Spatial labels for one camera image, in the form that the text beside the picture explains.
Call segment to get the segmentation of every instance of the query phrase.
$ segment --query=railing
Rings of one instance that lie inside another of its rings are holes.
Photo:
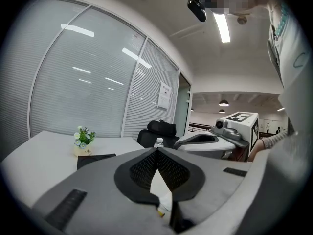
[[[211,130],[211,125],[199,124],[199,123],[189,123],[188,131],[209,131]]]
[[[211,125],[199,124],[199,123],[189,123],[188,131],[197,132],[197,131],[209,131],[211,130]],[[259,138],[271,137],[275,134],[259,132]]]

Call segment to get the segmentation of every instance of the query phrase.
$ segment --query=black office chair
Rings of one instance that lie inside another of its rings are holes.
[[[148,130],[141,130],[139,132],[137,143],[144,148],[153,147],[157,138],[163,138],[164,147],[173,148],[179,137],[175,137],[176,125],[169,124],[163,120],[151,121],[148,126]]]

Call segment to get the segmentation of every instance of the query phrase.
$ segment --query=potted plant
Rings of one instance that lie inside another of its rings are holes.
[[[95,139],[95,132],[89,131],[86,127],[78,126],[79,132],[74,134],[74,154],[76,156],[88,156],[91,154],[91,142]]]

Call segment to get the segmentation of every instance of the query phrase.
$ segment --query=small flower pot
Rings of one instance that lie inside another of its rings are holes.
[[[89,156],[91,154],[91,143],[86,145],[86,148],[81,148],[74,145],[75,156]]]

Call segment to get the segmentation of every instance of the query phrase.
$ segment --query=person's arm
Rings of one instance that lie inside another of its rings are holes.
[[[282,131],[282,132],[280,132],[274,136],[271,136],[269,138],[259,139],[251,151],[251,154],[248,158],[248,162],[252,162],[254,160],[256,154],[259,151],[271,149],[276,143],[278,143],[280,140],[282,140],[286,136],[287,136],[287,130]]]

